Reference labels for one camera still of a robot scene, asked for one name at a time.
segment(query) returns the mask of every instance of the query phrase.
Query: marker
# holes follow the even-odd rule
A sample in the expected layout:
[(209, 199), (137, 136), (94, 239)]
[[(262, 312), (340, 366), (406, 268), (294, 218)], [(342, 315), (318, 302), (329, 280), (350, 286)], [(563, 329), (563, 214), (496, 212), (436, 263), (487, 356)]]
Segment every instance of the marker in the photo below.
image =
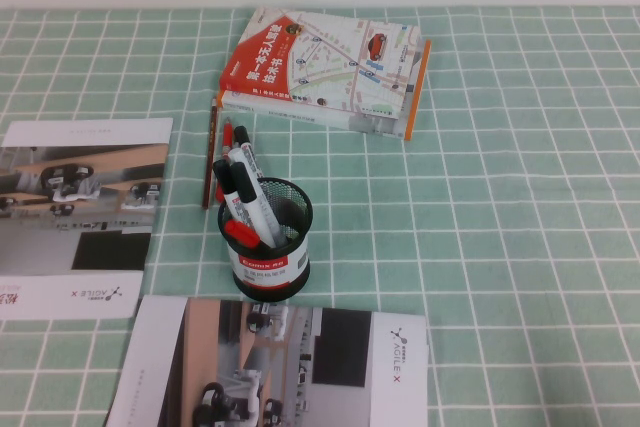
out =
[[(255, 191), (256, 196), (258, 197), (258, 202), (260, 203), (260, 208), (262, 209), (264, 218), (265, 218), (265, 220), (266, 220), (266, 222), (267, 222), (267, 224), (269, 226), (269, 230), (271, 231), (271, 236), (275, 240), (276, 246), (277, 247), (282, 247), (283, 245), (286, 245), (287, 244), (287, 238), (285, 237), (285, 235), (280, 230), (280, 223), (278, 222), (278, 219), (274, 215), (273, 210), (271, 209), (271, 206), (269, 205), (269, 201), (265, 197), (264, 192), (262, 191), (262, 187), (260, 187), (260, 184), (258, 183), (258, 178), (256, 177), (256, 174), (254, 174), (253, 171), (251, 170), (251, 166), (249, 165), (249, 161), (247, 160), (245, 155), (242, 153), (242, 150), (240, 150), (240, 149), (232, 149), (229, 152), (229, 160), (232, 161), (232, 165), (231, 165), (232, 168), (233, 168), (233, 166), (235, 164), (242, 164), (242, 165), (245, 166), (245, 170), (247, 171), (247, 174), (248, 174), (249, 179), (251, 181), (251, 185), (253, 186), (253, 190)], [(237, 180), (236, 180), (236, 189), (238, 189), (238, 194), (240, 194), (240, 186), (238, 185), (238, 181)]]
[(231, 166), (231, 175), (236, 184), (236, 189), (238, 189), (240, 200), (249, 214), (254, 230), (260, 236), (262, 242), (274, 248), (276, 241), (273, 239), (273, 235), (269, 229), (265, 212), (258, 200), (257, 192), (253, 188), (252, 179), (249, 176), (247, 167), (242, 162), (236, 162)]
[(260, 170), (260, 167), (258, 167), (258, 163), (256, 162), (256, 156), (253, 153), (253, 146), (249, 141), (249, 134), (247, 133), (247, 128), (244, 125), (239, 125), (238, 127), (235, 128), (233, 133), (236, 134), (236, 140), (240, 144), (242, 153), (249, 161), (249, 166), (251, 167), (251, 170), (253, 170), (253, 173), (256, 174), (256, 177), (258, 178), (264, 177), (262, 170)]
[(256, 252), (266, 254), (269, 252), (269, 246), (260, 240), (260, 236), (255, 230), (246, 226), (242, 222), (229, 220), (224, 224), (224, 231), (238, 241), (239, 244), (255, 249)]
[[(228, 160), (229, 159), (229, 151), (231, 150), (231, 145), (233, 144), (233, 126), (231, 125), (231, 121), (229, 117), (224, 121), (224, 129), (222, 131), (222, 158)], [(222, 203), (224, 200), (224, 193), (222, 192), (222, 187), (220, 186), (220, 182), (216, 185), (216, 200), (218, 203)]]
[(216, 160), (213, 163), (213, 173), (216, 174), (218, 185), (222, 189), (222, 194), (224, 196), (223, 199), (227, 201), (227, 207), (229, 207), (231, 217), (238, 222), (243, 222), (249, 226), (253, 225), (249, 218), (249, 214), (244, 208), (244, 205), (242, 205), (240, 196), (236, 191), (236, 184), (233, 181), (233, 176), (231, 175), (231, 166), (229, 165), (229, 162), (224, 159)]

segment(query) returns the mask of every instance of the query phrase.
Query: green checkered tablecloth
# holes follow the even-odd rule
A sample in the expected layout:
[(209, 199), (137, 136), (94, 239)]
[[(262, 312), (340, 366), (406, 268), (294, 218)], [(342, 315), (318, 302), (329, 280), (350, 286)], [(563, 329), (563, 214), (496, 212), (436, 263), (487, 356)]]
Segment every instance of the green checkered tablecloth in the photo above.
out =
[[(637, 426), (640, 8), (327, 12), (419, 25), (433, 51), (408, 143), (231, 115), (313, 202), (291, 303), (426, 313), (430, 426)], [(173, 117), (145, 292), (240, 298), (200, 197), (250, 14), (0, 11), (0, 133)], [(102, 425), (131, 326), (2, 324), (0, 426)]]

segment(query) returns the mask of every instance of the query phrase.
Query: red book cover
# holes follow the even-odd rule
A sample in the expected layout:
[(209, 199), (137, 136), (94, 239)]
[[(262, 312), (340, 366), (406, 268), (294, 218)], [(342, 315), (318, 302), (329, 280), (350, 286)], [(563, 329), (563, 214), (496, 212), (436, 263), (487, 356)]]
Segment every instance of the red book cover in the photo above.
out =
[(220, 89), (397, 119), (418, 41), (415, 26), (261, 7)]

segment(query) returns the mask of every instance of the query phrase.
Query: red marker cap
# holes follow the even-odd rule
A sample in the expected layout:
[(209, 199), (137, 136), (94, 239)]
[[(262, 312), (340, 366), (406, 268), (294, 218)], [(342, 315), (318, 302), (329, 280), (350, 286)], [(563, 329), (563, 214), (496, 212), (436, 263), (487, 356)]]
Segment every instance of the red marker cap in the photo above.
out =
[(255, 249), (262, 242), (255, 230), (237, 220), (228, 220), (227, 223), (224, 224), (224, 231), (250, 249)]

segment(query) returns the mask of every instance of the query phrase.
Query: pen holder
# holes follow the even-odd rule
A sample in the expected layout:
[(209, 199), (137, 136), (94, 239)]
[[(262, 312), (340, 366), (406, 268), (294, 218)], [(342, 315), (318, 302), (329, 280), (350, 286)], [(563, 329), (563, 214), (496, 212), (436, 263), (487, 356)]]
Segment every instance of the pen holder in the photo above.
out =
[(226, 202), (218, 210), (218, 227), (227, 241), (233, 280), (242, 293), (260, 302), (280, 302), (295, 295), (309, 278), (307, 233), (313, 208), (307, 194), (291, 182), (273, 177), (262, 177), (258, 181), (287, 237), (287, 244), (264, 254), (240, 244), (224, 230), (231, 219)]

